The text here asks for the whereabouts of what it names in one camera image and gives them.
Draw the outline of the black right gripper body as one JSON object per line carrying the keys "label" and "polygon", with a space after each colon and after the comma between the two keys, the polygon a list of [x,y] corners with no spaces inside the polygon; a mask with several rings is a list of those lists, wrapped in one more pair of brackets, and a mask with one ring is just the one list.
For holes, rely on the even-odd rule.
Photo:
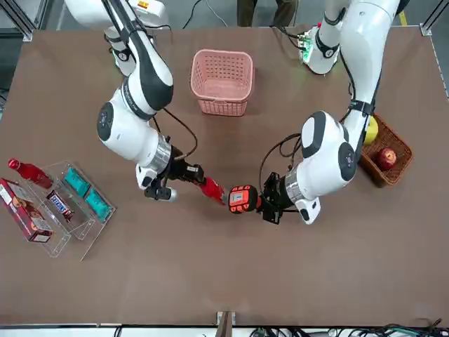
{"label": "black right gripper body", "polygon": [[195,185],[204,184],[204,172],[199,164],[189,164],[185,159],[176,159],[182,152],[175,146],[171,146],[170,161],[166,167],[164,176],[169,180],[181,180]]}

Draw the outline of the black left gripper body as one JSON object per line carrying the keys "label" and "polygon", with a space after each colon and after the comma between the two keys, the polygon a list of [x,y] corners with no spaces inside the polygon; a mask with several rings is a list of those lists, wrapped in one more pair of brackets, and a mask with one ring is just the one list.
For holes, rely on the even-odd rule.
{"label": "black left gripper body", "polygon": [[272,173],[270,175],[271,187],[270,187],[270,202],[276,207],[279,215],[288,208],[288,195],[285,186],[285,177],[280,176],[278,173]]}

